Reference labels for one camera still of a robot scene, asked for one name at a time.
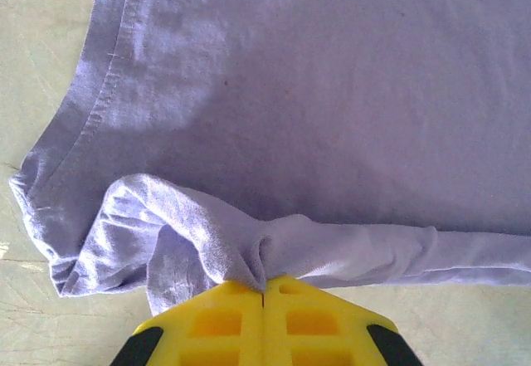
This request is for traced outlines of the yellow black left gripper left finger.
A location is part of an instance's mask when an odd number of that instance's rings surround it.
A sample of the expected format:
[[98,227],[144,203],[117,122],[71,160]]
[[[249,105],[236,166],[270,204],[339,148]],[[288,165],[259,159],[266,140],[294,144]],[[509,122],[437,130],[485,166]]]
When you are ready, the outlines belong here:
[[113,365],[261,365],[263,295],[226,282],[144,321]]

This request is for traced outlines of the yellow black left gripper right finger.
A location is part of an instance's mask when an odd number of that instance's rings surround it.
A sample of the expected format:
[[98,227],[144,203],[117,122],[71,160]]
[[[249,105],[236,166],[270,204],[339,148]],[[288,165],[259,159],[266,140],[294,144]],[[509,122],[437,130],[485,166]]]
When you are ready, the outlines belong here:
[[266,365],[420,365],[388,318],[282,276],[263,295]]

